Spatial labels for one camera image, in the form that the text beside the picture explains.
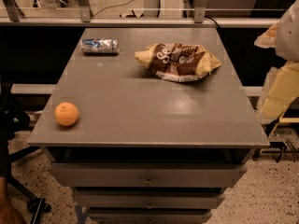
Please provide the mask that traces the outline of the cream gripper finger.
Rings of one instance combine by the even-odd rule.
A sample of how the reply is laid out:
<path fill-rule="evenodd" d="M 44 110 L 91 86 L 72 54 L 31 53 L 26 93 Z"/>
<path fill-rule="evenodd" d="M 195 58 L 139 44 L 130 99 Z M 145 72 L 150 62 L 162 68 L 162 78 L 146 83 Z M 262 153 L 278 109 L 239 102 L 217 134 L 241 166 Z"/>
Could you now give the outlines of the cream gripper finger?
<path fill-rule="evenodd" d="M 282 67 L 271 67 L 258 101 L 259 120 L 277 119 L 299 96 L 299 63 L 287 61 Z"/>

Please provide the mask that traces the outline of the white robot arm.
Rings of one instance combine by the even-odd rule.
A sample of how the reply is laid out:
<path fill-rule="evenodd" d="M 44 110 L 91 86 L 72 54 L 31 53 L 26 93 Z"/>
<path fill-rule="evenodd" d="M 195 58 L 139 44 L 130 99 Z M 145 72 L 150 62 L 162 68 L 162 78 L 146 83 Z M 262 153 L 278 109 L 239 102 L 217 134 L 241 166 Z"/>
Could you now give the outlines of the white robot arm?
<path fill-rule="evenodd" d="M 274 48 L 276 55 L 286 63 L 278 69 L 269 88 L 263 86 L 264 95 L 258 103 L 258 115 L 263 123 L 277 119 L 299 96 L 299 0 L 283 14 L 278 23 L 258 36 L 254 45 Z"/>

